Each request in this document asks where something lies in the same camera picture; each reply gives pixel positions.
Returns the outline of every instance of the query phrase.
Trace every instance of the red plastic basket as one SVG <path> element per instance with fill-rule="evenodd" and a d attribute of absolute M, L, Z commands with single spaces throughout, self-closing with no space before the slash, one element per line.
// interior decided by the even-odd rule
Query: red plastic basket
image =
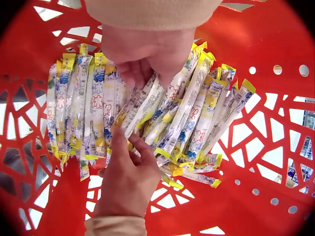
<path fill-rule="evenodd" d="M 314 160 L 300 153 L 305 149 L 306 139 L 308 147 L 315 149 L 315 134 L 292 119 L 301 110 L 302 114 L 315 111 L 315 103 L 297 101 L 297 96 L 315 97 L 312 36 L 285 1 L 242 0 L 243 10 L 231 2 L 234 0 L 223 3 L 207 23 L 198 27 L 195 38 L 208 41 L 208 50 L 217 59 L 214 67 L 221 63 L 231 65 L 237 69 L 240 81 L 246 78 L 255 85 L 257 103 L 246 107 L 242 117 L 232 123 L 216 144 L 217 150 L 221 148 L 225 159 L 229 159 L 221 164 L 223 175 L 218 171 L 210 173 L 222 180 L 217 189 L 181 177 L 175 179 L 184 184 L 183 190 L 159 183 L 146 214 L 148 235 L 295 235 L 314 209 L 314 173 L 303 181 L 299 166 L 314 168 Z M 46 119 L 46 103 L 36 99 L 38 92 L 47 89 L 50 66 L 66 49 L 73 48 L 78 53 L 77 45 L 81 42 L 94 46 L 91 53 L 100 49 L 100 44 L 93 42 L 97 38 L 95 33 L 101 34 L 100 23 L 87 14 L 84 1 L 81 4 L 81 8 L 72 9 L 58 4 L 57 0 L 30 0 L 16 15 L 0 43 L 0 94 L 7 93 L 5 110 L 0 111 L 4 120 L 3 130 L 0 127 L 0 157 L 4 157 L 8 148 L 18 149 L 25 170 L 19 173 L 1 161 L 0 172 L 12 181 L 15 194 L 2 188 L 0 194 L 2 204 L 6 204 L 25 235 L 83 235 L 84 220 L 92 216 L 98 198 L 100 179 L 92 176 L 90 182 L 80 182 L 75 160 L 69 161 L 61 177 L 51 173 L 43 163 L 46 155 L 52 170 L 58 166 L 45 148 L 47 131 L 43 136 L 40 131 Z M 44 21 L 34 6 L 63 14 Z M 83 26 L 90 27 L 87 37 L 67 33 L 71 28 Z M 60 41 L 64 37 L 77 41 L 63 46 Z M 275 65 L 281 66 L 281 74 L 279 67 L 274 72 Z M 304 66 L 300 73 L 301 65 L 307 66 L 308 73 L 303 72 Z M 21 108 L 13 103 L 20 86 L 29 100 Z M 35 121 L 30 118 L 31 109 L 37 111 Z M 32 131 L 20 136 L 23 124 L 29 125 Z M 290 142 L 293 136 L 297 137 L 296 147 Z M 40 138 L 43 149 L 36 149 L 36 137 Z M 35 158 L 32 168 L 23 150 L 30 141 Z M 289 158 L 296 167 L 298 186 L 294 188 L 286 186 Z M 281 183 L 263 177 L 265 172 L 261 166 L 282 175 Z M 37 187 L 40 168 L 48 178 Z M 28 199 L 22 198 L 25 186 L 30 191 Z M 299 191 L 306 186 L 307 194 Z M 44 193 L 48 200 L 39 201 L 38 197 Z M 291 206 L 297 211 L 291 211 L 293 207 L 290 214 Z M 19 216 L 24 216 L 26 226 Z"/>

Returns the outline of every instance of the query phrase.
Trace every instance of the plastic wrapper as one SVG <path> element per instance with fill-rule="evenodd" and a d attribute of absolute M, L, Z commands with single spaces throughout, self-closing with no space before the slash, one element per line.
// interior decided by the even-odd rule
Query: plastic wrapper
<path fill-rule="evenodd" d="M 228 84 L 219 95 L 219 98 L 217 101 L 217 108 L 215 109 L 215 112 L 213 114 L 213 119 L 212 119 L 212 122 L 209 126 L 209 130 L 211 130 L 213 128 L 213 126 L 216 124 L 217 120 L 219 119 L 219 117 L 221 115 L 223 104 L 224 104 L 227 92 L 230 89 L 230 85 L 231 85 L 231 82 L 234 78 L 235 71 L 236 71 L 236 69 L 234 69 L 233 67 L 230 67 L 226 64 L 222 64 L 221 67 L 218 67 L 218 69 L 217 69 L 216 78 L 220 77 L 221 81 L 226 81 Z"/>
<path fill-rule="evenodd" d="M 210 185 L 213 188 L 217 188 L 219 184 L 221 183 L 221 180 L 216 179 L 214 177 L 208 177 L 206 175 L 198 174 L 198 173 L 193 173 L 191 171 L 184 171 L 182 174 L 183 177 L 187 179 L 191 179 L 194 181 L 198 181 L 200 183 L 205 183 Z"/>
<path fill-rule="evenodd" d="M 64 53 L 61 71 L 57 71 L 56 133 L 58 152 L 62 163 L 67 161 L 67 146 L 65 144 L 65 105 L 68 81 L 73 69 L 75 56 L 75 53 Z"/>
<path fill-rule="evenodd" d="M 154 73 L 142 90 L 137 90 L 132 98 L 122 108 L 115 120 L 115 125 L 120 126 L 128 139 L 136 125 L 151 118 L 154 113 L 150 109 L 162 99 L 165 89 L 158 80 L 159 75 Z"/>
<path fill-rule="evenodd" d="M 92 59 L 89 66 L 89 75 L 87 81 L 85 110 L 84 110 L 84 138 L 81 145 L 80 159 L 96 159 L 95 136 L 93 127 L 93 109 L 92 109 L 92 84 L 94 77 L 95 58 Z"/>
<path fill-rule="evenodd" d="M 159 137 L 167 124 L 172 121 L 178 108 L 178 102 L 172 103 L 169 110 L 163 111 L 163 113 L 144 131 L 142 139 L 147 144 L 151 145 Z"/>
<path fill-rule="evenodd" d="M 182 98 L 186 88 L 186 83 L 190 80 L 194 69 L 197 66 L 201 51 L 204 48 L 207 48 L 207 42 L 204 42 L 200 46 L 197 46 L 193 43 L 191 52 L 185 65 L 183 66 L 182 70 L 174 76 L 171 84 L 167 87 L 162 101 L 152 118 L 153 120 L 157 119 L 164 110 L 168 110 L 173 101 L 175 101 L 177 98 Z"/>
<path fill-rule="evenodd" d="M 206 155 L 213 148 L 214 144 L 220 139 L 222 134 L 230 126 L 255 92 L 255 87 L 245 79 L 239 91 L 235 94 L 234 98 L 230 100 L 224 117 L 211 130 L 211 133 L 202 148 L 202 156 Z"/>
<path fill-rule="evenodd" d="M 170 160 L 173 163 L 177 163 L 179 155 L 184 150 L 185 144 L 188 142 L 190 135 L 192 134 L 192 132 L 195 128 L 195 125 L 197 124 L 197 121 L 198 121 L 199 116 L 201 114 L 201 110 L 202 110 L 204 101 L 206 99 L 206 94 L 207 94 L 207 91 L 209 89 L 211 80 L 212 79 L 210 76 L 206 77 L 205 82 L 204 82 L 202 88 L 200 89 L 199 94 L 195 100 L 195 103 L 192 106 L 192 109 L 189 113 L 188 119 L 187 119 L 183 129 L 180 132 L 179 138 L 177 139 L 175 147 L 173 149 L 173 152 L 170 156 Z"/>
<path fill-rule="evenodd" d="M 56 83 L 57 83 L 57 70 L 61 69 L 61 61 L 53 64 L 49 70 L 48 76 L 48 89 L 47 89 L 47 128 L 48 138 L 51 150 L 56 158 L 59 159 L 57 136 L 56 136 Z"/>
<path fill-rule="evenodd" d="M 87 90 L 87 79 L 90 62 L 93 56 L 88 55 L 88 45 L 82 43 L 80 46 L 80 54 L 77 58 L 77 76 L 76 83 L 73 92 L 72 105 L 71 105 L 71 122 L 72 126 L 69 130 L 70 135 L 70 146 L 76 150 L 80 150 L 83 139 L 83 128 L 84 128 L 84 109 L 85 109 L 85 98 Z"/>
<path fill-rule="evenodd" d="M 94 77 L 92 83 L 92 118 L 95 135 L 96 156 L 105 158 L 103 85 L 107 59 L 103 53 L 95 53 Z"/>
<path fill-rule="evenodd" d="M 161 170 L 161 180 L 167 184 L 169 184 L 172 187 L 182 189 L 184 186 L 177 183 L 176 181 L 172 180 L 171 177 L 169 177 L 166 173 Z"/>
<path fill-rule="evenodd" d="M 215 79 L 213 79 L 210 84 L 200 118 L 193 132 L 190 143 L 185 150 L 185 154 L 188 156 L 186 161 L 188 161 L 192 166 L 195 164 L 196 158 L 207 140 L 206 135 L 212 121 L 214 110 L 217 107 L 217 99 L 226 86 L 227 82 Z"/>
<path fill-rule="evenodd" d="M 204 51 L 201 52 L 200 58 L 198 60 L 198 64 L 192 76 L 187 92 L 171 123 L 171 126 L 166 134 L 166 137 L 160 143 L 158 149 L 156 150 L 156 152 L 164 155 L 166 158 L 170 157 L 175 147 L 175 144 L 180 135 L 180 132 L 186 123 L 186 120 L 197 98 L 199 90 L 201 86 L 203 85 L 203 82 L 214 60 L 215 58 L 211 53 L 207 54 Z"/>

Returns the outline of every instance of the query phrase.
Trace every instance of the white wrapper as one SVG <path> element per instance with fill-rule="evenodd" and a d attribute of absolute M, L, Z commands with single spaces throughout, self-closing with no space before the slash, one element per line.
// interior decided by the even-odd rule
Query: white wrapper
<path fill-rule="evenodd" d="M 244 80 L 240 90 L 236 93 L 234 98 L 230 100 L 224 117 L 211 130 L 211 133 L 202 148 L 202 156 L 206 155 L 213 148 L 214 144 L 231 125 L 254 92 L 255 88 L 251 85 L 251 83 L 248 80 Z"/>
<path fill-rule="evenodd" d="M 219 180 L 219 179 L 216 179 L 214 177 L 208 177 L 206 175 L 201 175 L 198 173 L 193 173 L 191 171 L 184 171 L 182 176 L 187 178 L 187 179 L 191 179 L 194 181 L 198 181 L 200 183 L 208 184 L 213 188 L 218 187 L 218 185 L 221 183 L 221 180 Z"/>
<path fill-rule="evenodd" d="M 208 133 L 208 128 L 211 123 L 214 110 L 217 107 L 216 102 L 219 97 L 219 94 L 221 93 L 225 86 L 226 82 L 218 81 L 215 79 L 212 80 L 209 90 L 207 92 L 206 101 L 203 105 L 200 118 L 193 132 L 188 148 L 185 151 L 185 154 L 187 155 L 188 158 L 183 161 L 179 160 L 179 163 L 187 161 L 191 162 L 192 164 L 195 163 L 198 153 L 200 152 L 202 146 L 207 140 L 206 135 Z"/>
<path fill-rule="evenodd" d="M 94 77 L 94 58 L 89 66 L 89 75 L 86 89 L 85 109 L 84 109 L 84 138 L 81 145 L 80 159 L 92 158 L 96 154 L 95 136 L 93 128 L 92 109 L 92 83 Z"/>
<path fill-rule="evenodd" d="M 190 80 L 201 54 L 200 50 L 194 50 L 195 46 L 196 45 L 192 46 L 189 57 L 182 70 L 174 76 L 171 84 L 167 87 L 167 90 L 162 97 L 162 101 L 159 104 L 154 116 L 152 117 L 153 120 L 157 119 L 164 110 L 168 110 L 169 106 L 173 101 L 175 101 L 175 99 L 182 98 L 186 88 L 186 83 Z M 201 48 L 206 47 L 206 42 L 201 45 Z"/>
<path fill-rule="evenodd" d="M 105 79 L 105 64 L 103 53 L 95 53 L 94 77 L 92 83 L 92 118 L 95 134 L 96 156 L 105 157 L 104 119 L 103 119 L 103 86 Z"/>
<path fill-rule="evenodd" d="M 170 157 L 170 154 L 172 153 L 175 147 L 175 144 L 180 135 L 180 132 L 186 123 L 186 120 L 196 100 L 199 90 L 201 86 L 203 85 L 203 81 L 206 78 L 206 75 L 213 64 L 213 60 L 214 60 L 214 57 L 212 54 L 210 56 L 203 51 L 201 52 L 201 56 L 199 58 L 195 72 L 188 86 L 187 92 L 171 123 L 171 126 L 166 134 L 166 137 L 159 145 L 159 148 L 160 148 L 159 153 L 164 155 L 167 158 Z"/>
<path fill-rule="evenodd" d="M 232 80 L 234 78 L 236 70 L 234 68 L 226 65 L 226 64 L 222 64 L 222 67 L 219 67 L 217 69 L 217 71 L 218 71 L 217 72 L 218 73 L 217 78 L 220 77 L 220 80 L 227 81 L 228 84 L 222 90 L 222 92 L 219 95 L 219 98 L 218 98 L 218 101 L 217 101 L 217 107 L 216 107 L 215 112 L 213 114 L 213 119 L 212 119 L 212 122 L 211 122 L 211 124 L 209 126 L 209 130 L 212 130 L 213 126 L 216 124 L 216 122 L 218 121 L 218 119 L 219 119 L 219 117 L 221 115 L 223 104 L 224 104 L 227 92 L 230 89 L 230 85 L 231 85 L 231 82 L 232 82 Z"/>
<path fill-rule="evenodd" d="M 189 140 L 190 135 L 192 134 L 192 132 L 195 128 L 195 125 L 197 124 L 197 121 L 198 121 L 199 116 L 201 114 L 201 110 L 202 110 L 204 101 L 206 99 L 206 94 L 207 94 L 207 91 L 209 89 L 210 82 L 211 82 L 211 78 L 209 76 L 207 76 L 205 79 L 205 83 L 203 84 L 201 90 L 199 91 L 199 94 L 195 100 L 195 103 L 192 106 L 192 109 L 189 113 L 188 119 L 187 119 L 183 129 L 180 132 L 180 135 L 177 139 L 177 142 L 175 144 L 174 150 L 172 152 L 172 157 L 171 157 L 171 159 L 174 163 L 176 163 L 178 160 L 178 155 L 176 155 L 176 154 L 182 153 L 182 151 L 185 148 L 185 144 Z"/>
<path fill-rule="evenodd" d="M 55 98 L 55 90 L 56 90 L 56 82 L 57 82 L 57 63 L 53 64 L 49 69 L 48 76 L 48 89 L 47 89 L 47 129 L 48 129 L 48 138 L 51 145 L 51 149 L 54 155 L 59 158 L 58 154 L 58 145 L 57 145 L 57 136 L 56 136 L 56 98 Z"/>
<path fill-rule="evenodd" d="M 154 73 L 143 90 L 137 90 L 130 103 L 127 103 L 128 106 L 132 104 L 132 108 L 127 110 L 126 117 L 120 126 L 126 138 L 130 137 L 140 121 L 143 121 L 145 117 L 147 120 L 151 118 L 153 115 L 153 113 L 150 114 L 151 107 L 160 102 L 165 89 L 159 83 L 158 77 L 159 75 Z"/>

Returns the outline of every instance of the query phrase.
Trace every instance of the barcode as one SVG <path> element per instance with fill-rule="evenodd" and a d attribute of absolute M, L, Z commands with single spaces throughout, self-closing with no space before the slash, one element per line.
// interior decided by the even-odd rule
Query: barcode
<path fill-rule="evenodd" d="M 95 155 L 95 152 L 96 152 L 95 143 L 91 143 L 90 147 L 91 147 L 90 148 L 90 150 L 91 150 L 90 154 Z"/>
<path fill-rule="evenodd" d="M 175 146 L 177 139 L 176 138 L 171 138 L 169 141 L 170 146 Z"/>
<path fill-rule="evenodd" d="M 235 101 L 239 103 L 242 97 L 244 97 L 245 93 L 246 92 L 244 90 L 240 89 L 239 92 L 235 95 Z"/>

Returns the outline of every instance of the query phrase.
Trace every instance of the product package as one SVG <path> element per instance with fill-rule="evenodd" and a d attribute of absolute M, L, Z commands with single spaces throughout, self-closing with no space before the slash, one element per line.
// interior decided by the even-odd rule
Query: product package
<path fill-rule="evenodd" d="M 64 53 L 61 71 L 57 70 L 56 133 L 58 152 L 62 163 L 67 161 L 67 146 L 65 144 L 65 105 L 68 81 L 71 76 L 75 57 L 75 53 Z"/>
<path fill-rule="evenodd" d="M 201 52 L 187 92 L 185 93 L 180 107 L 178 108 L 169 130 L 167 131 L 166 137 L 156 150 L 157 153 L 164 155 L 166 158 L 170 158 L 180 132 L 186 123 L 199 90 L 203 85 L 206 75 L 213 65 L 214 60 L 215 58 L 211 53 L 205 53 L 204 51 Z"/>
<path fill-rule="evenodd" d="M 96 156 L 105 158 L 103 86 L 107 58 L 103 53 L 95 53 L 94 77 L 92 83 L 92 118 L 95 135 Z"/>
<path fill-rule="evenodd" d="M 226 81 L 212 79 L 200 118 L 185 150 L 188 158 L 186 160 L 179 160 L 180 165 L 185 163 L 192 167 L 195 164 L 199 152 L 207 140 L 208 128 L 212 121 L 219 94 L 226 86 Z"/>
<path fill-rule="evenodd" d="M 214 144 L 221 138 L 222 134 L 230 126 L 255 92 L 255 87 L 245 79 L 239 91 L 235 94 L 234 98 L 230 100 L 224 117 L 211 130 L 211 133 L 202 148 L 202 156 L 205 156 L 213 148 Z"/>
<path fill-rule="evenodd" d="M 53 64 L 49 70 L 48 76 L 48 89 L 47 89 L 47 129 L 48 137 L 51 145 L 51 150 L 54 153 L 55 157 L 59 158 L 58 145 L 56 138 L 56 83 L 57 83 L 57 70 L 61 69 L 61 61 Z"/>

